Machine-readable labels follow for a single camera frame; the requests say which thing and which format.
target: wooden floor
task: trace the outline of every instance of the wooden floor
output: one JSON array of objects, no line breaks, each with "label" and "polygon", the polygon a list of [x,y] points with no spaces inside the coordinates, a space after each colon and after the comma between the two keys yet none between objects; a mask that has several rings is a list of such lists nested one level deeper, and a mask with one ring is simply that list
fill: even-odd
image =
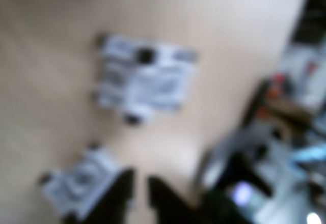
[{"label": "wooden floor", "polygon": [[[154,223],[145,179],[190,200],[203,150],[233,129],[256,82],[284,50],[303,0],[0,0],[0,223],[58,223],[35,181],[100,139],[139,169],[129,223]],[[108,30],[185,44],[200,54],[178,115],[127,128],[89,99]]]}]

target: black object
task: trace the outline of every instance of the black object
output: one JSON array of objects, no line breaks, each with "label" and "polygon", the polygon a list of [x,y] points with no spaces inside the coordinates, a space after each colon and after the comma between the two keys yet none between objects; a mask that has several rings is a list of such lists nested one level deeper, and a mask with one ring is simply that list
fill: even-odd
[{"label": "black object", "polygon": [[155,51],[150,48],[142,48],[137,52],[137,61],[142,65],[153,64],[155,60]]},{"label": "black object", "polygon": [[[267,152],[267,148],[259,147],[258,155],[255,156],[256,160],[262,158]],[[238,182],[246,181],[255,185],[266,196],[272,197],[272,188],[265,183],[254,171],[252,163],[245,158],[240,152],[234,153],[223,171],[222,176],[215,184],[215,189],[225,191],[229,186],[232,186]]]},{"label": "black object", "polygon": [[308,182],[308,188],[310,201],[315,204],[318,204],[317,198],[325,194],[325,189],[314,182]]},{"label": "black object", "polygon": [[188,206],[163,180],[150,177],[150,206],[159,224],[250,224],[237,206],[219,190],[204,194],[198,208]]},{"label": "black object", "polygon": [[109,36],[110,33],[107,32],[99,33],[95,38],[95,46],[97,48],[102,48]]},{"label": "black object", "polygon": [[293,40],[318,44],[326,33],[326,0],[307,0]]},{"label": "black object", "polygon": [[148,180],[150,206],[157,211],[158,224],[199,224],[196,210],[188,206],[158,177]]},{"label": "black object", "polygon": [[67,215],[64,224],[123,224],[128,201],[133,198],[134,170],[125,170],[105,193],[90,215],[79,222],[74,214]]},{"label": "black object", "polygon": [[134,115],[126,115],[125,121],[127,122],[128,125],[131,126],[140,125],[142,123],[142,119]]},{"label": "black object", "polygon": [[257,145],[254,150],[255,152],[254,152],[253,160],[254,162],[256,162],[266,157],[269,148],[266,144],[261,144],[261,145]]},{"label": "black object", "polygon": [[88,148],[90,150],[97,150],[101,147],[101,143],[99,143],[98,141],[92,141],[89,145]]},{"label": "black object", "polygon": [[282,133],[281,133],[281,129],[280,128],[275,128],[273,131],[272,131],[272,136],[274,138],[276,138],[277,140],[281,140],[282,139]]},{"label": "black object", "polygon": [[40,177],[39,181],[38,181],[38,185],[44,185],[45,183],[47,183],[48,181],[50,181],[52,178],[50,173],[45,173],[43,174],[43,176]]}]

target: floor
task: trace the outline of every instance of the floor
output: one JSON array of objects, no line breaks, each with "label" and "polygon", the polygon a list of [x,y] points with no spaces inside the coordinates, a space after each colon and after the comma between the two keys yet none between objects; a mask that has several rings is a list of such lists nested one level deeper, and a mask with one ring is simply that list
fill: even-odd
[{"label": "floor", "polygon": [[[257,81],[276,66],[304,0],[0,0],[0,223],[58,223],[35,181],[67,167],[91,139],[139,169],[128,223],[154,223],[145,179],[191,201],[202,152],[236,127]],[[200,54],[178,115],[128,128],[89,99],[92,40],[108,30]]]}]

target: red object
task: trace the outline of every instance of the red object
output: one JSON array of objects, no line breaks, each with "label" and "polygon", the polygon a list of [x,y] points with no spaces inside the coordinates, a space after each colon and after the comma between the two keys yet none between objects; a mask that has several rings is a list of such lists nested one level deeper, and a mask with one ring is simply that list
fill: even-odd
[{"label": "red object", "polygon": [[285,80],[285,75],[282,74],[282,73],[276,73],[274,74],[273,76],[273,81],[276,83],[276,84],[282,84]]},{"label": "red object", "polygon": [[267,108],[260,107],[259,109],[257,109],[256,115],[258,118],[266,119],[269,115],[269,112],[268,112]]},{"label": "red object", "polygon": [[307,72],[309,75],[312,75],[312,73],[314,73],[316,69],[317,69],[317,64],[315,62],[310,62],[307,65]]},{"label": "red object", "polygon": [[282,91],[279,86],[272,86],[267,92],[268,99],[277,99],[282,95]]}]

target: light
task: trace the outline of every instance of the light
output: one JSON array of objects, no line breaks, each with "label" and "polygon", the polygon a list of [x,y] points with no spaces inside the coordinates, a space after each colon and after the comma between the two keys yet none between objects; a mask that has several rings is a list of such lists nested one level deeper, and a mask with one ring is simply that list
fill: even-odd
[{"label": "light", "polygon": [[309,213],[307,215],[307,224],[321,224],[321,220],[316,213]]},{"label": "light", "polygon": [[253,189],[247,182],[239,182],[232,195],[233,201],[240,207],[245,206],[252,196]]}]

